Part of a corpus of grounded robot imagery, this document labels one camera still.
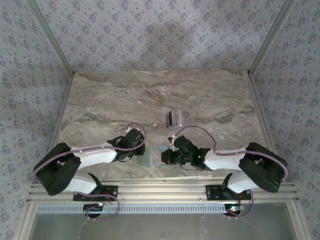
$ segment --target metal extrusion bar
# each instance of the metal extrusion bar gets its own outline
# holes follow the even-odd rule
[[[298,240],[311,240],[311,232],[309,230],[304,211],[301,203],[299,202],[288,202],[287,208],[290,214],[292,225]]]
[[[117,198],[121,203],[130,204],[195,204],[195,203],[236,203],[234,200],[207,201],[206,185],[220,185],[223,178],[195,177],[188,179],[132,179],[105,181],[105,185],[117,185]],[[27,201],[33,203],[74,203],[73,193],[49,196],[41,184],[31,186]],[[298,201],[296,187],[292,182],[283,182],[278,193],[261,189],[253,190],[256,203],[287,203]]]
[[[265,139],[265,143],[267,148],[275,153],[275,143],[271,137],[271,133],[270,133],[270,129],[267,125],[267,121],[266,121],[266,116],[265,116],[265,112],[262,109],[262,104],[261,101],[258,97],[258,91],[257,88],[255,86],[254,81],[251,79],[251,77],[248,79],[248,88],[249,91],[251,93],[251,97],[252,97],[252,101],[253,101],[253,105],[254,105],[254,109],[257,115],[257,118],[259,120],[261,129],[262,129],[262,133]]]
[[[36,203],[26,204],[24,215],[18,223],[19,227],[17,228],[18,232],[16,233],[16,236],[15,236],[16,240],[29,239],[37,210],[38,210],[38,204]]]

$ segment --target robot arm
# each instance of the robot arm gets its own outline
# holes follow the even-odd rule
[[[210,148],[197,148],[184,136],[175,139],[173,145],[176,151],[169,149],[161,154],[162,161],[166,164],[191,163],[200,171],[217,169],[239,171],[228,174],[225,178],[226,192],[231,190],[239,194],[248,189],[261,188],[276,193],[285,175],[282,166],[287,167],[285,160],[255,142],[251,142],[246,148],[219,151],[219,153]],[[282,166],[266,156],[276,159]]]
[[[57,195],[63,191],[92,193],[100,184],[98,179],[92,174],[77,173],[84,167],[100,164],[112,163],[115,161],[125,162],[133,155],[143,155],[145,144],[142,144],[143,134],[137,129],[131,129],[126,136],[120,136],[100,146],[92,146],[82,151],[78,147],[69,147],[62,142],[56,145],[33,169],[37,180],[43,185],[50,196]],[[118,149],[135,150],[114,150],[108,147]],[[55,156],[59,158],[44,163]]]

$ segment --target aluminum frame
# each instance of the aluminum frame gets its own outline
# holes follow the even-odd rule
[[[61,113],[54,130],[54,136],[50,143],[50,149],[57,144],[63,112],[66,107],[71,81],[67,94],[63,101]],[[248,88],[260,122],[267,147],[276,152],[275,144],[268,128],[266,116],[262,111],[261,103],[257,95],[254,82],[248,78]],[[208,203],[205,194],[205,185],[222,184],[223,177],[174,177],[154,179],[128,179],[104,181],[105,185],[119,186],[118,198],[122,204],[125,203]],[[253,191],[254,200],[259,203],[287,203],[288,212],[298,240],[312,240],[305,215],[303,213],[297,190],[292,182],[283,182],[277,194],[268,193],[263,190]],[[24,217],[20,220],[17,240],[28,240],[35,220],[35,213],[40,203],[65,203],[74,204],[72,193],[63,193],[57,196],[48,196],[40,184],[33,184],[27,198],[27,206]]]
[[[83,202],[74,204],[50,204],[41,203],[38,205],[37,214],[84,214]],[[118,206],[106,204],[99,213],[114,214]],[[96,214],[96,211],[89,211],[89,214]],[[225,214],[227,213],[224,204],[219,203],[163,203],[163,204],[121,204],[118,214]]]

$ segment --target pink cable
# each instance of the pink cable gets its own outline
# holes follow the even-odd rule
[[[262,157],[265,157],[265,158],[268,158],[270,159],[271,161],[274,161],[276,162],[277,164],[279,164],[283,170],[284,170],[284,175],[283,175],[283,180],[285,180],[287,177],[288,177],[288,169],[287,167],[281,162],[279,161],[278,159],[276,159],[275,157],[273,156],[270,156],[268,154],[265,154],[265,153],[262,153],[262,152],[258,152],[258,151],[236,151],[236,152],[230,152],[230,153],[219,153],[219,152],[216,152],[216,147],[217,147],[217,142],[215,140],[215,138],[210,134],[210,132],[208,132],[206,129],[204,129],[203,127],[201,126],[197,126],[197,125],[189,125],[189,126],[185,126],[183,128],[181,128],[176,134],[175,136],[177,136],[179,133],[181,133],[183,130],[187,129],[187,128],[198,128],[198,129],[201,129],[203,130],[206,134],[209,135],[209,137],[213,140],[213,152],[218,155],[218,156],[236,156],[236,155],[239,155],[239,154],[252,154],[252,155],[259,155],[259,156],[262,156]]]
[[[44,163],[42,163],[36,170],[33,171],[32,173],[32,178],[33,180],[39,182],[39,180],[37,179],[37,176],[36,174],[42,169],[44,168],[45,166],[47,166],[49,163],[53,162],[54,160],[58,159],[58,158],[61,158],[61,157],[64,157],[65,155],[68,155],[68,154],[78,154],[80,152],[92,152],[92,151],[95,151],[95,150],[100,150],[100,149],[112,149],[112,150],[120,150],[120,151],[132,151],[132,150],[136,150],[138,148],[140,148],[146,141],[146,138],[147,138],[147,133],[146,133],[146,130],[145,128],[139,124],[139,123],[136,123],[136,122],[132,122],[130,124],[128,124],[126,126],[126,128],[128,128],[129,126],[133,125],[133,124],[136,124],[138,125],[142,130],[143,130],[143,140],[142,142],[136,146],[136,147],[132,147],[132,148],[120,148],[120,147],[115,147],[115,146],[93,146],[93,147],[87,147],[87,148],[83,148],[83,149],[77,149],[77,150],[70,150],[70,151],[66,151],[66,152],[63,152],[63,153],[60,153],[56,156],[53,156],[52,158],[50,158],[49,160],[45,161]]]

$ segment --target silver metal object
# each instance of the silver metal object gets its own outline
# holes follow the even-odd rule
[[[298,240],[311,240],[311,232],[309,230],[305,214],[302,210],[300,202],[288,202],[287,208],[290,214],[292,225]]]
[[[61,125],[62,125],[62,117],[63,117],[65,109],[66,109],[66,104],[67,104],[69,92],[70,92],[70,89],[71,89],[72,81],[73,81],[73,76],[69,80],[69,84],[68,84],[67,90],[65,92],[65,96],[64,96],[64,99],[63,99],[63,102],[62,102],[62,106],[61,106],[61,110],[60,110],[60,113],[59,113],[59,117],[58,117],[58,120],[57,120],[55,128],[54,128],[52,140],[50,141],[50,145],[49,145],[49,149],[50,150],[53,149],[58,143],[58,138],[59,138],[59,134],[60,134],[60,128],[61,128]]]
[[[165,115],[165,127],[168,131],[178,131],[188,125],[188,115],[181,109],[174,109]]]
[[[146,206],[179,206],[186,207],[194,204],[203,207],[209,206],[224,206],[224,203],[236,203],[235,201],[207,201],[205,193],[205,185],[219,185],[222,184],[223,177],[170,177],[170,178],[149,178],[149,179],[128,179],[128,180],[110,180],[104,181],[105,185],[117,185],[118,199],[122,205],[127,207],[130,204],[136,204]],[[296,218],[297,210],[295,202],[297,202],[298,196],[296,187],[292,182],[283,182],[279,188],[278,193],[269,193],[261,189],[253,190],[253,195],[257,197],[256,204],[260,203],[289,203],[292,208],[295,208],[296,213],[292,213],[292,209],[289,209],[289,213],[292,219],[292,223],[295,226],[298,240],[307,240],[308,231],[299,231],[299,224],[304,222],[303,217]],[[27,240],[31,233],[32,224],[39,210],[39,206],[44,207],[45,204],[50,205],[51,208],[58,207],[62,204],[64,207],[70,207],[72,209],[77,205],[82,205],[84,202],[74,202],[73,193],[61,193],[55,196],[49,196],[46,190],[41,184],[33,184],[31,186],[28,198],[27,198],[27,211],[24,215],[23,221],[20,222],[20,232],[17,240]],[[86,204],[97,203],[95,201],[85,202]],[[116,203],[107,204],[110,206],[109,210],[114,210],[117,206]],[[306,229],[306,225],[300,226],[301,229]]]

